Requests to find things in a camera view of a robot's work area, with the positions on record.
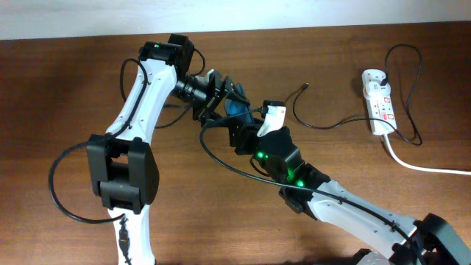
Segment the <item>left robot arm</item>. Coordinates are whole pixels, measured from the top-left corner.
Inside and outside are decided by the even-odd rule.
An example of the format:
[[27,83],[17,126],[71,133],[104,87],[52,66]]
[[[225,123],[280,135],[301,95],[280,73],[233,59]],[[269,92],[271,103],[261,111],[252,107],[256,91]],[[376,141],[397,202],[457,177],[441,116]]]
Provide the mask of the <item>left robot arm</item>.
[[194,45],[172,34],[165,43],[146,42],[138,52],[138,73],[116,120],[104,135],[92,135],[87,147],[92,189],[113,223],[120,264],[155,264],[149,209],[159,171],[151,150],[155,125],[171,95],[194,106],[194,118],[206,121],[223,99],[249,105],[241,89],[210,71],[188,73]]

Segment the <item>blue Galaxy smartphone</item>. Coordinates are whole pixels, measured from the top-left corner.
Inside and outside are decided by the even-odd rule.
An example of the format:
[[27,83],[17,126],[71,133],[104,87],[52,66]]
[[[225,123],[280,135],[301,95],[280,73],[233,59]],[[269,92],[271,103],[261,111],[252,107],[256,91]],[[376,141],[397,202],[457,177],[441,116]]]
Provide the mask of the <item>blue Galaxy smartphone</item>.
[[235,116],[237,117],[232,119],[226,119],[222,124],[254,124],[255,120],[251,113],[248,113],[250,110],[249,105],[238,102],[234,99],[229,99],[229,96],[224,97],[224,111],[226,116]]

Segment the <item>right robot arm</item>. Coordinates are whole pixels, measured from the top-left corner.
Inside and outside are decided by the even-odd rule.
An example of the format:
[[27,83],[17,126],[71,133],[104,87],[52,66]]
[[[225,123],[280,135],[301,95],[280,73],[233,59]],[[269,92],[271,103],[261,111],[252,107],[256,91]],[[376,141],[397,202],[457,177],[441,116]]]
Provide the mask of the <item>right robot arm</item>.
[[469,264],[470,249],[442,217],[402,216],[373,205],[306,163],[293,144],[290,130],[280,127],[260,135],[264,123],[238,117],[224,122],[230,145],[250,155],[265,171],[265,182],[296,213],[334,225],[372,247],[362,261],[382,258],[387,264]]

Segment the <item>white power strip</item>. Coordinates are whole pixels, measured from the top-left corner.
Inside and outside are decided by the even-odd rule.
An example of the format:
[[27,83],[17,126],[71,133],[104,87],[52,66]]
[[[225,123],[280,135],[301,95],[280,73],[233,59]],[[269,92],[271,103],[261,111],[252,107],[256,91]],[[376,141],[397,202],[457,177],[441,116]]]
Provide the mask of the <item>white power strip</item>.
[[[378,69],[367,69],[362,75],[363,93],[364,85],[371,82],[377,82],[381,86],[386,74]],[[392,107],[391,94],[382,98],[366,100],[370,126],[373,135],[387,135],[394,132],[397,128],[396,118]]]

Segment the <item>white USB charger adapter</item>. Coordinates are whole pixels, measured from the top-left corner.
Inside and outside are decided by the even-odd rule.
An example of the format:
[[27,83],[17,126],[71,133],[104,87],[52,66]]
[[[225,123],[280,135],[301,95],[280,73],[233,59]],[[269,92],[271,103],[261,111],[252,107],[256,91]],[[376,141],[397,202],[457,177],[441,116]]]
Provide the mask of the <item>white USB charger adapter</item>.
[[368,83],[367,85],[364,85],[364,97],[366,100],[373,100],[373,99],[389,96],[390,93],[391,93],[390,84],[381,86],[377,82],[371,82],[371,83]]

